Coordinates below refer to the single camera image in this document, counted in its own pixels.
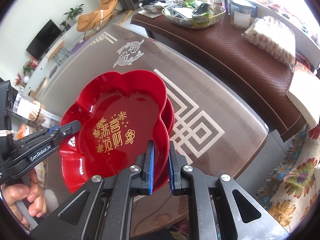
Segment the large red flower plate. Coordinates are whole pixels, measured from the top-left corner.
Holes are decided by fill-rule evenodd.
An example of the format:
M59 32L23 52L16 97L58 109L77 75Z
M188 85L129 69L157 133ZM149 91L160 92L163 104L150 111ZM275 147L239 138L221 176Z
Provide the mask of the large red flower plate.
M162 79L148 70L106 72L92 80L62 117L81 129L60 145L61 170L71 192L95 175L110 177L135 162L155 144L153 188L168 179L169 137L161 118L167 101Z

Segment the small red flower plate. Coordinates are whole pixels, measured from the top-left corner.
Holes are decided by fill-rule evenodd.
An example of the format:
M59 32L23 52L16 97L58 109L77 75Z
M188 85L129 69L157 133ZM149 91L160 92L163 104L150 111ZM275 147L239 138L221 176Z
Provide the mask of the small red flower plate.
M163 112L161 114L161 119L167 129L168 135L173 130L174 122L175 122L175 117L174 117L174 108L172 106L172 103L169 98L167 98L166 104L164 106ZM161 174L159 178L156 180L156 182L153 184L153 192L156 192L159 190L161 187L163 187L167 181L169 180L169 171L168 171L168 165L166 164L161 171Z

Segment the orange tissue pack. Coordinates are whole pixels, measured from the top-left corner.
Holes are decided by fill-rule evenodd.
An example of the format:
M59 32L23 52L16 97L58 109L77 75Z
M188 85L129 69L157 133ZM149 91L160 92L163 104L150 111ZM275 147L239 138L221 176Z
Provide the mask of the orange tissue pack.
M14 140L22 139L31 133L30 126L27 124L21 124L21 126L15 131Z

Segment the clear plastic snack jar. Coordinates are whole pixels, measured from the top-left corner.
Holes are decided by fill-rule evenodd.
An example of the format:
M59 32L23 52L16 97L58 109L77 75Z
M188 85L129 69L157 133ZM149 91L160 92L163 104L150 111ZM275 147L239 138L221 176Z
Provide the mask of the clear plastic snack jar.
M19 91L16 95L12 109L12 124L18 127L22 124L28 125L31 128L51 128L59 126L61 118L53 113L45 110L45 107L40 102L24 95Z

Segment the floral sofa cover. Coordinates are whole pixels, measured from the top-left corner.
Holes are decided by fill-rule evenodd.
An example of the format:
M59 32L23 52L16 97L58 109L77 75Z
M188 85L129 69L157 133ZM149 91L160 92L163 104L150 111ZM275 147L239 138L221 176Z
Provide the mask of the floral sofa cover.
M256 201L291 233L319 197L319 126L297 133Z

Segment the red flower vase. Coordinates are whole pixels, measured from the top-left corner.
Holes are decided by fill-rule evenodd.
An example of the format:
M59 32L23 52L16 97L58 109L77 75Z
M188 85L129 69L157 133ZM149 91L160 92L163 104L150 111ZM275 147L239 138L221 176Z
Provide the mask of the red flower vase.
M23 79L24 79L24 76L21 75L20 73L17 73L17 76L15 78L15 86L20 86L23 84Z

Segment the small wooden bench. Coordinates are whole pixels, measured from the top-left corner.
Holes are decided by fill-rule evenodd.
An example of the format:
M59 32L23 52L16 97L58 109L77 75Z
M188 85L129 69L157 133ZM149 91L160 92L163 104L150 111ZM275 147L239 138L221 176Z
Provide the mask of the small wooden bench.
M59 55L69 57L70 51L65 48L65 41L57 42L51 49L49 49L46 58L47 61L54 61L59 66L61 65L61 59Z

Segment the purple floor mat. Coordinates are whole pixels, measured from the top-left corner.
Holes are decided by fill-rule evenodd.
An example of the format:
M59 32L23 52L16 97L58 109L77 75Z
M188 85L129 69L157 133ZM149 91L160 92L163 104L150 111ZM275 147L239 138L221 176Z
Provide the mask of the purple floor mat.
M88 40L79 41L71 50L71 55L75 54L80 48L82 48Z

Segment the black flat television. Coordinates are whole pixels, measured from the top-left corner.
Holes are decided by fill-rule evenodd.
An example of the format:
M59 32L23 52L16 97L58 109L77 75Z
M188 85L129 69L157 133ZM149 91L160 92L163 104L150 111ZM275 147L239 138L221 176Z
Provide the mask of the black flat television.
M39 61L61 33L61 29L52 20L49 20L33 38L26 51Z

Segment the white tv cabinet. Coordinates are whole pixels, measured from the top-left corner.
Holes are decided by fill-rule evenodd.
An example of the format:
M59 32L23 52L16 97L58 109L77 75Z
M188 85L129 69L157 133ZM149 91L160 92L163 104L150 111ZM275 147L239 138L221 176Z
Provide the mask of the white tv cabinet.
M77 28L77 23L74 24L68 31L64 32L52 44L52 46L49 49L51 49L57 42L64 40L65 41L65 48L70 51L70 54L69 54L69 56L70 56L72 48L76 45L77 42L79 42L81 40L81 38L84 35L84 33L78 32L76 28ZM54 61L49 61L49 62L47 61L47 58L46 58L47 53L44 55L42 60L39 62L39 65L34 70L28 83L25 85L25 88L23 91L24 94L28 94L31 90L35 91L37 89L37 87L39 86L39 84L42 82L42 80L45 77L49 76L50 72L54 69L55 66L57 66L57 68L61 67L64 64L64 62L69 58L69 57L64 57L60 54L59 57L61 59L61 65L59 66Z

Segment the orange book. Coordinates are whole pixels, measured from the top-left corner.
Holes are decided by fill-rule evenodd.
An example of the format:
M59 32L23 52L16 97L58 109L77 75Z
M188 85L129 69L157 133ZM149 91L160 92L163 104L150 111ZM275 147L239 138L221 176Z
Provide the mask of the orange book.
M290 101L310 128L319 124L319 79L306 66L296 64L289 90Z

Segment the brown side table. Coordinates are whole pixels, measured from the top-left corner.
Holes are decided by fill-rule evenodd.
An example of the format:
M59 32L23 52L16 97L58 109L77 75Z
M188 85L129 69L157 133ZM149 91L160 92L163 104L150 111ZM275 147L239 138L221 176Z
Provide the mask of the brown side table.
M283 141L306 124L286 96L292 80L289 67L247 42L233 28L229 16L205 29L188 29L164 15L148 18L136 13L131 24L146 30L148 37L178 51L199 64L238 94Z

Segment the orange rocking lounge chair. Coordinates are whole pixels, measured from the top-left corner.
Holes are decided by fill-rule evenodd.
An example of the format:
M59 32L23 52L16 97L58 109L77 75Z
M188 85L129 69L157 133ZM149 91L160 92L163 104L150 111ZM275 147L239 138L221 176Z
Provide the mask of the orange rocking lounge chair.
M84 33L93 30L98 32L103 25L105 25L108 19L112 16L118 0L99 0L100 5L97 10L81 15L78 19L77 31Z

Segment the tray of dark items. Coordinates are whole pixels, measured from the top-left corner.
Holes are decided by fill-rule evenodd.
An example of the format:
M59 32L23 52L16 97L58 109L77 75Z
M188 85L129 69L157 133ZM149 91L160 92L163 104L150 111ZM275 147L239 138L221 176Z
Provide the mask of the tray of dark items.
M160 14L168 6L176 5L185 0L141 0L139 7L152 14Z

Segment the white lidded jar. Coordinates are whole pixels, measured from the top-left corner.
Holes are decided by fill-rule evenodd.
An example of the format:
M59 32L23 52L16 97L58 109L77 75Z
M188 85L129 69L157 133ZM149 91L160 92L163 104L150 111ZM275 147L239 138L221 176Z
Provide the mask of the white lidded jar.
M247 29L251 19L252 5L246 0L231 0L231 25Z

